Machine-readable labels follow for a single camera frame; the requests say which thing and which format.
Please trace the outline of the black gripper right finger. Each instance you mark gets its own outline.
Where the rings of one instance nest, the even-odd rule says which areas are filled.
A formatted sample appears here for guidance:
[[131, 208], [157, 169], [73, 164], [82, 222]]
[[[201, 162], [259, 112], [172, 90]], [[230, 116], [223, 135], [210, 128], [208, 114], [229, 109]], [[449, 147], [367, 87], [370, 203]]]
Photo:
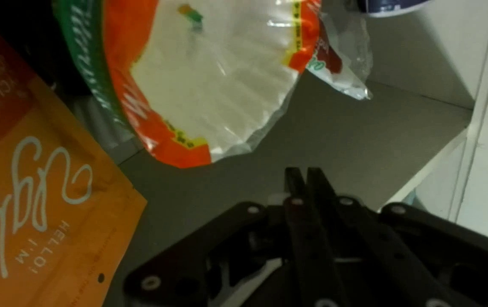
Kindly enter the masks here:
[[338, 196], [321, 169], [307, 181], [365, 244], [406, 307], [488, 307], [488, 237], [404, 203], [379, 213]]

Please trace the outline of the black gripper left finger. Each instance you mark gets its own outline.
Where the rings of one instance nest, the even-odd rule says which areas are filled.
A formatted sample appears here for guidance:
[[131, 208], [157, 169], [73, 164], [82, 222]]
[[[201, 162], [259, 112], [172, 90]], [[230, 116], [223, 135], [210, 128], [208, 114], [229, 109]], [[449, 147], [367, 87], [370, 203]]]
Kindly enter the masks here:
[[124, 307], [223, 307], [273, 259], [281, 264], [229, 307], [295, 305], [302, 234], [293, 213], [305, 205], [297, 167], [285, 169], [283, 188], [280, 205], [241, 201], [128, 273]]

